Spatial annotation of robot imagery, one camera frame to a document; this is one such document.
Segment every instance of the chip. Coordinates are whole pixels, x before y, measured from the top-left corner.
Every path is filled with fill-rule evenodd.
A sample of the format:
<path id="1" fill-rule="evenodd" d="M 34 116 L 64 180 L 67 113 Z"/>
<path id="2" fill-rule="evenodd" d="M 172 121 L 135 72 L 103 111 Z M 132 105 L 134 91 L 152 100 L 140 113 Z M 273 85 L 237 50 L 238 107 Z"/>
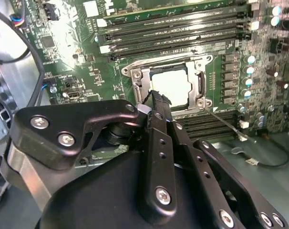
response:
<path id="1" fill-rule="evenodd" d="M 55 46 L 52 36 L 42 37 L 41 44 L 44 48 L 52 48 Z"/>

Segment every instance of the cpu socket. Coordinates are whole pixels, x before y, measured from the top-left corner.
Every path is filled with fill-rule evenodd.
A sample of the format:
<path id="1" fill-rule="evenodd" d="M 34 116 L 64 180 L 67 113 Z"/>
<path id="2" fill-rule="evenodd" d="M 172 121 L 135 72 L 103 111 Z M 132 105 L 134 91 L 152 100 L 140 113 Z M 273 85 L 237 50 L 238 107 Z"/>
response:
<path id="1" fill-rule="evenodd" d="M 212 105 L 206 99 L 205 74 L 212 61 L 213 55 L 175 54 L 135 61 L 122 74 L 131 77 L 137 104 L 155 90 L 170 99 L 175 115 L 190 114 Z"/>

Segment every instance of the black wire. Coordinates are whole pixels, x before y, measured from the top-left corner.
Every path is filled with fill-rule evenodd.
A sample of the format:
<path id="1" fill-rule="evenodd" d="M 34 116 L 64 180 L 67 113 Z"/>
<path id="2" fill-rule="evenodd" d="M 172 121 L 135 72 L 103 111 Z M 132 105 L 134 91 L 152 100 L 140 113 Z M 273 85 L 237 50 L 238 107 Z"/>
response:
<path id="1" fill-rule="evenodd" d="M 263 168 L 284 168 L 284 167 L 288 166 L 289 165 L 289 151 L 283 145 L 279 144 L 278 142 L 276 142 L 272 138 L 269 138 L 268 141 L 272 142 L 278 149 L 282 150 L 286 154 L 287 159 L 283 163 L 281 163 L 279 165 L 275 165 L 275 166 L 266 165 L 266 164 L 263 164 L 261 162 L 259 162 L 257 164 L 257 166 L 263 167 Z"/>
<path id="2" fill-rule="evenodd" d="M 19 38 L 21 38 L 21 40 L 26 44 L 26 46 L 28 47 L 28 49 L 30 50 L 30 52 L 33 56 L 35 65 L 38 68 L 39 77 L 38 77 L 38 80 L 37 80 L 36 85 L 34 87 L 33 93 L 30 97 L 30 100 L 27 104 L 27 106 L 35 106 L 36 100 L 37 100 L 39 93 L 40 93 L 40 90 L 41 90 L 41 86 L 43 84 L 44 75 L 45 75 L 43 62 L 41 61 L 40 56 L 36 52 L 35 48 L 31 45 L 31 43 L 27 40 L 27 38 L 24 37 L 22 32 L 18 28 L 16 28 L 14 26 L 14 24 L 5 15 L 3 15 L 1 12 L 0 12 L 0 20 L 3 21 L 6 25 L 8 25 L 19 36 Z"/>
<path id="3" fill-rule="evenodd" d="M 3 107 L 7 110 L 9 117 L 10 117 L 10 120 L 12 122 L 13 121 L 13 114 L 12 114 L 11 109 L 8 107 L 8 105 L 2 99 L 0 99 L 0 104 L 3 105 Z"/>
<path id="4" fill-rule="evenodd" d="M 40 106 L 41 105 L 41 100 L 43 98 L 43 91 L 44 89 L 41 89 L 40 93 L 39 93 L 39 97 L 38 97 L 38 100 L 36 102 L 36 106 Z"/>
<path id="5" fill-rule="evenodd" d="M 20 55 L 18 58 L 16 58 L 16 59 L 9 60 L 9 61 L 3 61 L 3 60 L 0 59 L 0 64 L 3 64 L 3 63 L 15 63 L 15 62 L 21 61 L 21 60 L 24 59 L 29 53 L 30 53 L 30 50 L 27 48 L 26 51 L 25 51 L 22 55 Z"/>

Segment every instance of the silver screw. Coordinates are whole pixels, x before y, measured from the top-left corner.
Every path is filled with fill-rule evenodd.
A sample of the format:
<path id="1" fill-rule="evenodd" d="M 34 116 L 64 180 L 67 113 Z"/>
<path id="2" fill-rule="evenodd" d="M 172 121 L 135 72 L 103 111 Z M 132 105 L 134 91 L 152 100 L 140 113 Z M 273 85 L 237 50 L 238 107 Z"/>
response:
<path id="1" fill-rule="evenodd" d="M 141 77 L 140 72 L 134 72 L 134 73 L 133 73 L 133 77 L 134 77 L 135 79 L 139 79 L 139 78 Z"/>
<path id="2" fill-rule="evenodd" d="M 265 213 L 261 213 L 261 218 L 264 220 L 264 222 L 269 226 L 273 226 L 272 221 L 268 218 L 268 216 Z"/>
<path id="3" fill-rule="evenodd" d="M 165 189 L 163 189 L 162 187 L 159 187 L 156 189 L 155 194 L 156 194 L 156 198 L 159 200 L 160 203 L 164 205 L 170 204 L 171 197 L 170 197 L 170 194 Z"/>
<path id="4" fill-rule="evenodd" d="M 47 119 L 42 118 L 42 117 L 34 117 L 30 120 L 30 123 L 34 128 L 37 128 L 40 130 L 43 130 L 49 126 Z"/>
<path id="5" fill-rule="evenodd" d="M 57 93 L 58 89 L 55 86 L 51 86 L 49 91 L 50 91 L 50 93 L 55 94 L 55 93 Z"/>
<path id="6" fill-rule="evenodd" d="M 234 221 L 232 217 L 224 210 L 220 210 L 220 217 L 222 221 L 228 226 L 229 228 L 234 227 Z"/>
<path id="7" fill-rule="evenodd" d="M 134 107 L 133 107 L 132 105 L 130 105 L 130 104 L 125 105 L 125 107 L 126 107 L 129 111 L 132 111 L 132 112 L 135 111 Z"/>
<path id="8" fill-rule="evenodd" d="M 268 107 L 268 111 L 273 112 L 275 110 L 275 107 L 273 105 Z"/>
<path id="9" fill-rule="evenodd" d="M 176 125 L 176 127 L 177 127 L 179 130 L 182 130 L 182 129 L 183 129 L 182 125 L 180 125 L 179 123 L 175 123 L 175 125 Z"/>
<path id="10" fill-rule="evenodd" d="M 74 144 L 74 138 L 69 134 L 61 134 L 58 137 L 58 141 L 63 146 L 72 146 Z"/>
<path id="11" fill-rule="evenodd" d="M 202 142 L 203 146 L 205 146 L 206 149 L 209 149 L 209 145 L 207 144 L 207 142 Z"/>
<path id="12" fill-rule="evenodd" d="M 281 219 L 276 214 L 273 214 L 273 218 L 282 228 L 284 227 L 284 223 L 281 221 Z"/>

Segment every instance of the motherboard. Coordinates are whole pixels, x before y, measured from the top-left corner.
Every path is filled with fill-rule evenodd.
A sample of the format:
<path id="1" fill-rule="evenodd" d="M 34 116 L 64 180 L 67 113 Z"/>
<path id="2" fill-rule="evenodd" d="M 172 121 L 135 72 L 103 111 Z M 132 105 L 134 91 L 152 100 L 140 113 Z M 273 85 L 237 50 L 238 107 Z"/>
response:
<path id="1" fill-rule="evenodd" d="M 191 139 L 236 137 L 206 109 L 250 136 L 289 130 L 289 0 L 25 2 L 51 104 L 156 90 Z"/>

